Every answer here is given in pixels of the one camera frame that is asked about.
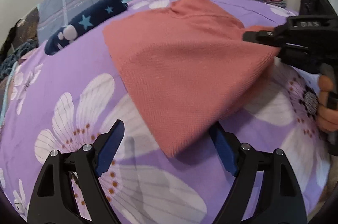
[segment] purple bedsheet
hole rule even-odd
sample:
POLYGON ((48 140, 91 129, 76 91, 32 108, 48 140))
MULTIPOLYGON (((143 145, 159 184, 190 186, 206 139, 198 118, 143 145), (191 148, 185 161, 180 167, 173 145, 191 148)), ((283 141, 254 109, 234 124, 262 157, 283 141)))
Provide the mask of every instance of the purple bedsheet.
MULTIPOLYGON (((100 178, 121 223, 213 222, 234 178, 224 171, 209 137, 176 158, 162 153, 130 99, 102 34, 112 20, 166 7, 172 1, 135 0, 126 12, 56 55, 45 55, 42 44, 16 70, 12 101, 2 128, 0 181, 23 218, 27 218, 35 180, 50 151, 75 151, 121 119, 125 137, 109 171, 100 178)), ((296 14, 257 1, 211 1, 240 19, 245 27, 275 27, 296 14)), ((300 103, 303 94, 309 92, 311 89, 294 69, 276 63, 264 92, 221 121, 227 131, 258 150, 285 150, 307 212, 316 205, 330 166, 313 109, 305 106, 307 101, 300 103)), ((244 218, 253 214, 261 181, 262 174, 258 173, 244 218)), ((89 218, 81 191, 73 186, 81 214, 89 218)))

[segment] blue gripper pad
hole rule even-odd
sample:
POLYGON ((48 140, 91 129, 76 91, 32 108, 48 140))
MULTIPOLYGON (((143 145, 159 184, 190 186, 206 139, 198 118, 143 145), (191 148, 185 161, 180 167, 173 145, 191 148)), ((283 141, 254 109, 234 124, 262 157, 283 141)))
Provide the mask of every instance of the blue gripper pad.
POLYGON ((239 168, 236 163, 236 154, 226 141, 222 131, 217 126, 213 126, 212 129, 209 130, 209 135, 215 145, 225 170, 230 172, 233 176, 237 176, 239 168))
POLYGON ((95 173, 97 177, 100 177, 103 173, 107 172, 114 156, 119 148, 124 136, 124 124, 120 122, 115 128, 113 133, 105 142, 103 148, 97 156, 97 167, 95 173))

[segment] star pattern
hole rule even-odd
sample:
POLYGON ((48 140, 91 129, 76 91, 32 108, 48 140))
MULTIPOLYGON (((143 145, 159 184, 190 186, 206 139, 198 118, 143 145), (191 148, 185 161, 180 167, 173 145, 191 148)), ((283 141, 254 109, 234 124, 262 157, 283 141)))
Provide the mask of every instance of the star pattern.
POLYGON ((89 16, 89 17, 85 17, 83 14, 82 14, 82 21, 79 22, 79 25, 83 25, 84 27, 84 30, 87 30, 87 28, 89 26, 94 26, 91 22, 90 22, 90 18, 92 16, 89 16))
POLYGON ((108 14, 113 12, 113 7, 110 7, 109 5, 107 6, 107 8, 105 9, 107 11, 108 14))

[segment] black device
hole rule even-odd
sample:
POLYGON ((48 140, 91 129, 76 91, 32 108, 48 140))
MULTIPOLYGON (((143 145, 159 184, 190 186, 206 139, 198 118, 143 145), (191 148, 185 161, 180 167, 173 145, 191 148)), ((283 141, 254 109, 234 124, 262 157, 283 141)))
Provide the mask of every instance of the black device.
MULTIPOLYGON (((272 31, 246 32, 243 40, 280 47, 283 63, 312 74, 330 77, 334 89, 327 107, 337 110, 338 104, 338 17, 328 0, 301 0, 304 15, 287 18, 284 25, 272 31)), ((338 156, 337 132, 327 137, 329 153, 338 156)))
MULTIPOLYGON (((117 150, 116 139, 122 139, 123 122, 117 120, 109 133, 101 134, 95 142, 78 151, 62 154, 54 150, 45 161, 30 200, 28 224, 120 224, 98 181, 117 150), (77 172, 78 183, 92 222, 82 218, 75 201, 70 172, 77 172)), ((223 141, 233 158, 236 179, 214 224, 306 224, 306 211, 299 184, 292 167, 281 149, 273 153, 256 151, 248 143, 240 143, 232 133, 225 132, 219 123, 209 129, 214 143, 223 141), (242 221, 254 186, 256 172, 264 171, 259 200, 254 216, 242 221)))

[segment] human hand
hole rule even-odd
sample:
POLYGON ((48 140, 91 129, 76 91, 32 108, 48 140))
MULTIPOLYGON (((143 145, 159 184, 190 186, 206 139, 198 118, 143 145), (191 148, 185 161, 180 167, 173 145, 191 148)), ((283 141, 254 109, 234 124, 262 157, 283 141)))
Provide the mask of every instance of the human hand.
POLYGON ((331 79, 325 75, 319 77, 318 85, 320 88, 319 105, 317 110, 317 125, 324 132, 334 132, 338 130, 338 108, 328 109, 327 99, 329 92, 333 90, 331 79))

